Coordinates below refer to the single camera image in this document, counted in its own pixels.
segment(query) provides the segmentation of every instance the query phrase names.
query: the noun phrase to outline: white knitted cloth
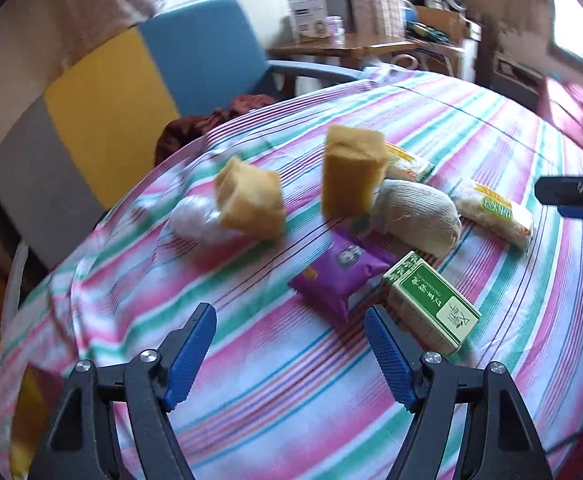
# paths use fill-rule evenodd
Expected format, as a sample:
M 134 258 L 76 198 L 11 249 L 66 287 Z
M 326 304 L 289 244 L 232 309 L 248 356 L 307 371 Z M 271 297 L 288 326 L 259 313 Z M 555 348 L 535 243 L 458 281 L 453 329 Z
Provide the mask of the white knitted cloth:
M 442 191 L 407 180 L 385 180 L 371 210 L 371 227 L 443 257 L 460 238 L 456 206 Z

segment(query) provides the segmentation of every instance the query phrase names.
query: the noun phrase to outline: green and white box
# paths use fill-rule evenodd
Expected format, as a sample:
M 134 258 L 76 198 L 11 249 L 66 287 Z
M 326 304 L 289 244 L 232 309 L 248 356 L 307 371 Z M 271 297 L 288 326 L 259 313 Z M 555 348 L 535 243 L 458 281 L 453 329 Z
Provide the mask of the green and white box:
M 384 274 L 380 301 L 442 355 L 458 350 L 480 319 L 478 310 L 414 251 Z

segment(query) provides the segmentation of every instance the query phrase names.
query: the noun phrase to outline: yellow sponge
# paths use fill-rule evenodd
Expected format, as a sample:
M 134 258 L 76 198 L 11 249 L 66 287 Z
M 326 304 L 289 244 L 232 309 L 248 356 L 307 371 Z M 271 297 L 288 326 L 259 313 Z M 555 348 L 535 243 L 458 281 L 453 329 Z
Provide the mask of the yellow sponge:
M 275 171 L 233 156 L 217 174 L 214 191 L 223 227 L 261 239 L 277 238 L 284 231 L 280 176 Z
M 331 218 L 368 213 L 388 163 L 380 132 L 329 126 L 323 155 L 323 213 Z

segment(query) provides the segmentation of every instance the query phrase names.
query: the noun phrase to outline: blue gripper pad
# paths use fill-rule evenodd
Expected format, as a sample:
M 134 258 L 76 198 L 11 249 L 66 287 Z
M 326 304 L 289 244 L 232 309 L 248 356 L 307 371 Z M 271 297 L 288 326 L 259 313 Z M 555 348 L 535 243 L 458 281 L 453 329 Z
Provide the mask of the blue gripper pad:
M 188 328 L 190 322 L 194 322 L 195 326 L 169 370 L 167 390 L 162 398 L 169 412 L 189 395 L 193 380 L 216 334 L 216 309 L 208 306 L 200 318 L 190 319 L 184 329 Z
M 411 412 L 418 401 L 409 363 L 373 307 L 365 313 L 365 335 L 396 402 Z

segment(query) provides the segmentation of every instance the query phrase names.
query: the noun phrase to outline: cable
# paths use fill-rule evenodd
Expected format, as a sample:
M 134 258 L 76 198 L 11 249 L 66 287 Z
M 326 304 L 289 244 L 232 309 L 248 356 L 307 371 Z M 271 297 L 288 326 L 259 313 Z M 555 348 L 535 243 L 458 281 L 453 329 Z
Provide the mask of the cable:
M 578 440 L 582 436 L 583 436 L 583 429 L 580 431 L 576 431 L 575 433 L 572 433 L 571 435 L 566 436 L 563 440 L 559 440 L 553 446 L 546 449 L 545 455 L 549 456 L 549 455 L 554 454 L 556 451 L 559 451 L 560 449 L 564 448 L 568 444 L 575 442 L 576 440 Z

